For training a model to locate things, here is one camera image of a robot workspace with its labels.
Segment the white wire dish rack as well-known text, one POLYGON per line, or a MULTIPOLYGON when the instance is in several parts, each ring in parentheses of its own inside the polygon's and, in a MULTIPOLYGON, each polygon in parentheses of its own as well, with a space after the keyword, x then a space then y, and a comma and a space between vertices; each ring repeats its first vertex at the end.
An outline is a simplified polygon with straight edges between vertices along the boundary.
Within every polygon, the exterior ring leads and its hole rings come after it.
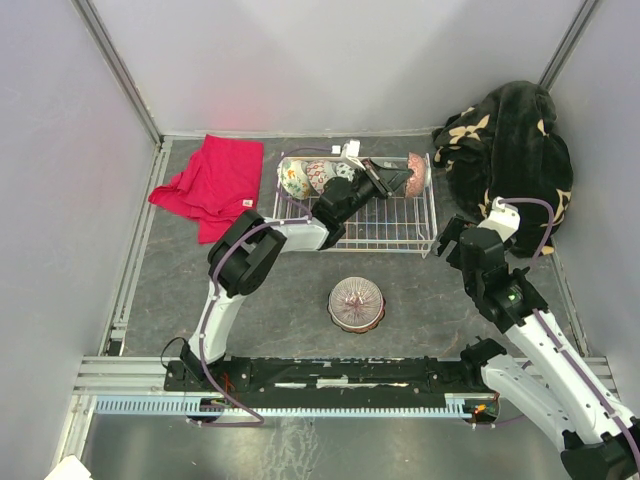
MULTIPOLYGON (((374 157, 387 161, 403 162, 405 157, 374 157)), ((305 161, 329 160, 333 168, 339 163, 337 156, 290 156, 305 161)), ((373 198, 345 222, 345 233, 341 235, 333 251, 371 252, 374 250, 392 253, 416 253, 426 256, 435 241, 438 227, 433 193, 429 157, 425 188, 414 198, 393 196, 387 199, 373 198)), ((276 193, 273 216, 276 218, 300 217, 310 209, 320 195, 311 187, 304 200, 291 198, 280 186, 276 167, 276 193)))

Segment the red rimmed bowl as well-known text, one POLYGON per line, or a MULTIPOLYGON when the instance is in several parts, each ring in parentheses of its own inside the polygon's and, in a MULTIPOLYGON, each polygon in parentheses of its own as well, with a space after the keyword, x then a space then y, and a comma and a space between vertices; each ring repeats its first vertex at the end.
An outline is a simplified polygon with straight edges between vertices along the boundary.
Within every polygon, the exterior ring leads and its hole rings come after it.
POLYGON ((334 165, 334 172, 337 177, 347 179, 351 182, 355 176, 355 170, 345 162, 339 162, 334 165))

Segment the blue triangle pattern bowl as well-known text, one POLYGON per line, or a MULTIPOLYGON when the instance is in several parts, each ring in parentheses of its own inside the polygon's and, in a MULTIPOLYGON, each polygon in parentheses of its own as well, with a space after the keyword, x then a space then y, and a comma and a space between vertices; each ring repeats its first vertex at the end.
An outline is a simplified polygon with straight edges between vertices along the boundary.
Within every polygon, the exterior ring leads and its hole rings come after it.
POLYGON ((327 183, 336 176, 336 173, 331 161, 314 160, 307 164, 306 175, 311 187, 321 195, 327 183))

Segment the floral orange green bowl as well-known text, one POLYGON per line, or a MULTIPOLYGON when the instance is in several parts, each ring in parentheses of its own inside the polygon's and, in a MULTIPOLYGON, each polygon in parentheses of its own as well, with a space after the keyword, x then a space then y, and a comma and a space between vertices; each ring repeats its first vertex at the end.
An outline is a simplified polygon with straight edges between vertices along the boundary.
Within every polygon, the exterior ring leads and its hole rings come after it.
POLYGON ((306 167, 305 161, 289 157, 285 157, 278 164, 277 174, 280 186, 291 198, 304 200, 311 193, 306 167))

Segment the purple striped bowl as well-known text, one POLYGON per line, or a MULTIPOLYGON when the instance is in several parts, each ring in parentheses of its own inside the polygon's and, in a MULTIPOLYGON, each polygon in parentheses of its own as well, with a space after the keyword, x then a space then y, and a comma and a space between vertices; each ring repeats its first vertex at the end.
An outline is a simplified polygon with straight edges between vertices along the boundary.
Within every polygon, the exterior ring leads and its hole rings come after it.
POLYGON ((361 334, 378 326, 384 318, 385 306, 384 296, 374 282, 347 277, 329 293, 327 311, 336 326, 361 334))

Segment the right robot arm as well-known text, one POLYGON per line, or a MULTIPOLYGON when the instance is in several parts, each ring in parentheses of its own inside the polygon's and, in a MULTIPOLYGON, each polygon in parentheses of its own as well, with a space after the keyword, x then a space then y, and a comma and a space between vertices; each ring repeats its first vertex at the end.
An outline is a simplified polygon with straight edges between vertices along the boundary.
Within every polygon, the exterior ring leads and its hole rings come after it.
POLYGON ((536 368, 532 377, 492 340, 462 352, 467 389, 488 387, 511 402, 558 449, 573 479, 629 479, 639 472, 639 418, 616 399, 562 333, 523 269, 511 269, 504 243, 517 212, 494 213, 479 224, 450 219, 436 253, 462 274, 479 313, 536 368))

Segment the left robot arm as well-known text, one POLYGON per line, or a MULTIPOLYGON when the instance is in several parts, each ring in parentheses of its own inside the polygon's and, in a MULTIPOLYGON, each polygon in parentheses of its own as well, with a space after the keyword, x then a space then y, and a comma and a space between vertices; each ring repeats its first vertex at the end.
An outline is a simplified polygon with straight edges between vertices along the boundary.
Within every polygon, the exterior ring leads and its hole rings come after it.
POLYGON ((292 219, 272 219, 255 210, 242 213, 208 254, 209 292, 196 331, 186 341, 180 359, 187 379, 209 390, 221 378, 218 363, 246 297, 264 282, 279 255, 323 251, 346 233, 346 221, 376 198, 387 200, 424 188, 422 167, 365 158, 351 180, 330 179, 310 212, 292 219))

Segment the black floral blanket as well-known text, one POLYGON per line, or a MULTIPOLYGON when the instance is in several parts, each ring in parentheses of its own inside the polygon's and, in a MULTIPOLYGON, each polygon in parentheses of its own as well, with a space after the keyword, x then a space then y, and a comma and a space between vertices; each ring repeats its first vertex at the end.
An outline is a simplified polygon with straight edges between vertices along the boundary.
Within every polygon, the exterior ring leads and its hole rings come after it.
POLYGON ((555 104, 544 87, 513 81, 446 120, 432 133, 433 164, 443 168, 459 208, 484 219, 496 197, 534 198, 519 204, 520 226, 511 252, 521 258, 553 252, 545 231, 556 232, 570 205, 573 168, 569 149, 554 128, 555 104))

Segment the red folded t-shirt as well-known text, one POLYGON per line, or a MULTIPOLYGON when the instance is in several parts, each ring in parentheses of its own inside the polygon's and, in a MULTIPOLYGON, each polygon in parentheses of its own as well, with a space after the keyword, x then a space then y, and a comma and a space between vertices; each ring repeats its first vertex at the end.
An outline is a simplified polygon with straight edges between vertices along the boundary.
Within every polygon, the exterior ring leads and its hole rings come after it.
POLYGON ((261 142, 208 135, 187 167, 156 187, 148 201, 198 225, 200 244, 218 241, 257 207, 264 158, 261 142))

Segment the white paper corner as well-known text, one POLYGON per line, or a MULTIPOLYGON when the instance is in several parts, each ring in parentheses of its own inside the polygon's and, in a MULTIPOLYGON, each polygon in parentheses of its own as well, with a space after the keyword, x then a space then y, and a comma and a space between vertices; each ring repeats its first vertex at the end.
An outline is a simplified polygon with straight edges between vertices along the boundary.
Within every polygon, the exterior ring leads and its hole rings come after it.
POLYGON ((53 470, 45 477, 45 480, 92 480, 91 472, 75 456, 64 457, 53 470))

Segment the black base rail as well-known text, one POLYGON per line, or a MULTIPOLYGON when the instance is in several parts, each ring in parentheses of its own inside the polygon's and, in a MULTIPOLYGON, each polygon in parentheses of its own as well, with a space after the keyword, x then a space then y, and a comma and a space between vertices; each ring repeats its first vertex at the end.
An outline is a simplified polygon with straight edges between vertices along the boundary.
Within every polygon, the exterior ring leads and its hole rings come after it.
POLYGON ((164 389, 212 395, 222 390, 251 408, 443 407, 448 398, 494 400, 478 367, 421 358, 286 359, 228 357, 197 380, 181 360, 168 363, 164 389))

